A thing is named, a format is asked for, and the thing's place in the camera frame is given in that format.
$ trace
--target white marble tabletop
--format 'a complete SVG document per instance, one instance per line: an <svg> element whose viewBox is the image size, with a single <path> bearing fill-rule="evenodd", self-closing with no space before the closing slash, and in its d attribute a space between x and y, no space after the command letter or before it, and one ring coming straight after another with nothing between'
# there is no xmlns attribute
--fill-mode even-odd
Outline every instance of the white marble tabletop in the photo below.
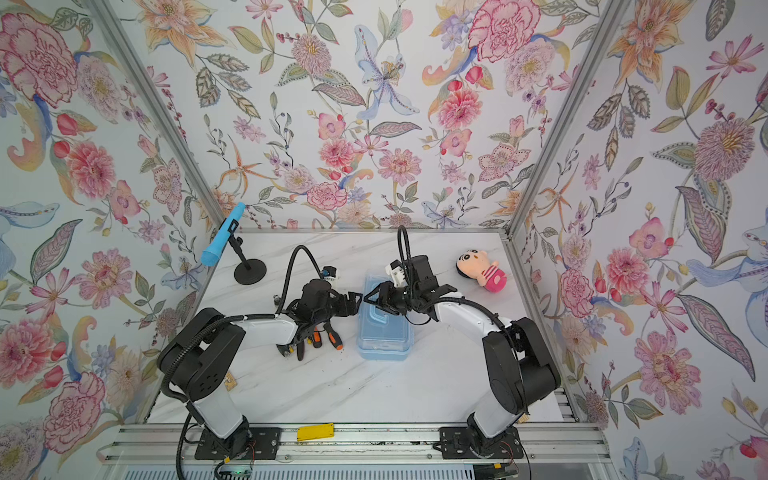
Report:
<svg viewBox="0 0 768 480"><path fill-rule="evenodd" d="M227 247L204 294L200 308L213 307L224 315L272 313L288 259L296 245L312 251L320 268L338 270L334 288L340 293L363 292L366 271L384 274L384 266L398 258L394 232L249 233L242 235L248 258L267 267L263 280L251 286L234 281L239 263ZM456 287L467 298L511 319L525 316L520 293L497 233L409 232L412 255L429 257L438 281ZM498 260L509 281L500 293L490 293L456 272L455 261L468 250L485 250ZM302 286L315 278L302 252L296 258L288 301L299 298ZM411 318L414 323L419 320ZM357 318L333 320L344 349L335 350L323 333L323 346L306 346L304 360L282 357L275 346L241 349L230 367L237 386L230 392L251 422L464 422L480 398L490 390L482 349L446 325L431 322L414 326L415 343L401 362L365 360L356 345ZM561 422L554 394L531 408L531 420ZM187 410L177 400L158 396L149 423L181 423Z"/></svg>

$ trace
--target plush doll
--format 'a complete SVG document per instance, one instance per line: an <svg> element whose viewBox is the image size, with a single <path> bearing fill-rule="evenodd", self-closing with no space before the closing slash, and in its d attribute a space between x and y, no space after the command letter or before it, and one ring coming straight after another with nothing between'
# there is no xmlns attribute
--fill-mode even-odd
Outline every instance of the plush doll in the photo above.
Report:
<svg viewBox="0 0 768 480"><path fill-rule="evenodd" d="M507 274L498 268L498 262L489 262L488 253L482 250L468 250L456 262L458 274L474 278L489 292L500 292L507 284Z"/></svg>

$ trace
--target yellow block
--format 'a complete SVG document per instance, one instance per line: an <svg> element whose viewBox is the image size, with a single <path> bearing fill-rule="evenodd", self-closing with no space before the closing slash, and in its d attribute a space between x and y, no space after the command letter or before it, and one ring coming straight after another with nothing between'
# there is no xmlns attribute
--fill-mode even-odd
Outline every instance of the yellow block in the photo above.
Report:
<svg viewBox="0 0 768 480"><path fill-rule="evenodd" d="M332 423L301 427L296 433L296 440L299 442L306 442L307 440L329 439L330 437L333 437Z"/></svg>

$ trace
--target flower stem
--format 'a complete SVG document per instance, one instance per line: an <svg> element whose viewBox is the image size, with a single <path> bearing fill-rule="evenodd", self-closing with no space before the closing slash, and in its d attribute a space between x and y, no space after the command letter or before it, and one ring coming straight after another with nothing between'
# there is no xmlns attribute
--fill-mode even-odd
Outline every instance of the flower stem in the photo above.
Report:
<svg viewBox="0 0 768 480"><path fill-rule="evenodd" d="M640 380L643 377L640 375L640 370L636 372L632 372L628 376L624 377L622 380L619 380L619 382L611 387L611 393L616 393L621 387L627 385L629 382L633 382L635 380Z"/></svg>
<svg viewBox="0 0 768 480"><path fill-rule="evenodd" d="M120 298L120 301L121 301L122 303L125 303L125 304L126 304L126 305L128 305L130 308L132 308L133 310L136 310L136 312L137 312L137 313L140 313L142 316L147 316L147 315L149 315L149 313L146 313L146 312L144 312L142 309L140 309L139 307L137 307L137 306L135 306L133 303L131 303L131 301L130 301L130 300L129 300L129 299L128 299L128 298L127 298L125 295L120 295L120 297L119 297L119 298Z"/></svg>

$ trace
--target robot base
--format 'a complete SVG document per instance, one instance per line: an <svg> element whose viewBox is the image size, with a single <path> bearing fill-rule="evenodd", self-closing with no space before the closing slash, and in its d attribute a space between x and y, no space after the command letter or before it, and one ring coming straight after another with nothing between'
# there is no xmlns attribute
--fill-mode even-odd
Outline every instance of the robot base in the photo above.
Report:
<svg viewBox="0 0 768 480"><path fill-rule="evenodd" d="M496 442L477 455L470 449L472 444L469 429L466 427L442 427L440 428L440 449L443 460L476 459L476 458L509 458L506 453L507 442L512 448L513 458L523 458L523 449L520 446L520 437L515 427L509 427L501 434Z"/></svg>
<svg viewBox="0 0 768 480"><path fill-rule="evenodd" d="M245 452L243 458L251 457L254 460L274 460L277 457L277 449L280 447L280 429L278 428L250 428L255 444L253 453ZM201 444L194 453L195 460L222 460L226 455L220 452L219 438L208 429L203 430L200 436Z"/></svg>

